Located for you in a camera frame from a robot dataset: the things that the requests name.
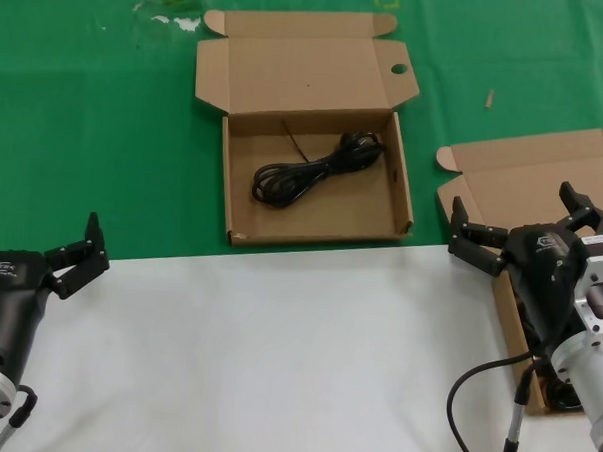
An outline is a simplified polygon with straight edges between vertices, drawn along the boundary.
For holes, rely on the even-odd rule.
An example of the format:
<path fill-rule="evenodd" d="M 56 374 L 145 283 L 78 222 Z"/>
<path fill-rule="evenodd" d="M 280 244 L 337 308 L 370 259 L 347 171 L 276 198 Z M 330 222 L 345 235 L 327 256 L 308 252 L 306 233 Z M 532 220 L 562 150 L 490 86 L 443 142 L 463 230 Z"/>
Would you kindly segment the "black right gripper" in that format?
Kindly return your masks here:
<path fill-rule="evenodd" d="M 453 199 L 448 252 L 472 267 L 498 276 L 507 268 L 531 325 L 546 348 L 557 348 L 584 330 L 574 311 L 575 286 L 586 268 L 586 246 L 576 232 L 584 227 L 603 234 L 603 210 L 569 182 L 559 188 L 567 216 L 557 223 L 512 229 L 474 224 L 463 199 Z"/>

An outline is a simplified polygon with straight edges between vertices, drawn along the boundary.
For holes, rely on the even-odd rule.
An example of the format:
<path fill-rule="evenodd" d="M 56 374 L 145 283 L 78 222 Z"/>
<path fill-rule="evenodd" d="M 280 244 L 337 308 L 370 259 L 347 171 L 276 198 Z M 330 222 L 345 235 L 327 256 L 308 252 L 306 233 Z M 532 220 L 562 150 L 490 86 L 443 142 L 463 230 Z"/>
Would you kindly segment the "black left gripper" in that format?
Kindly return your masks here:
<path fill-rule="evenodd" d="M 110 268 L 99 216 L 92 212 L 84 239 L 51 249 L 0 251 L 0 373 L 22 379 L 50 291 L 66 300 Z"/>

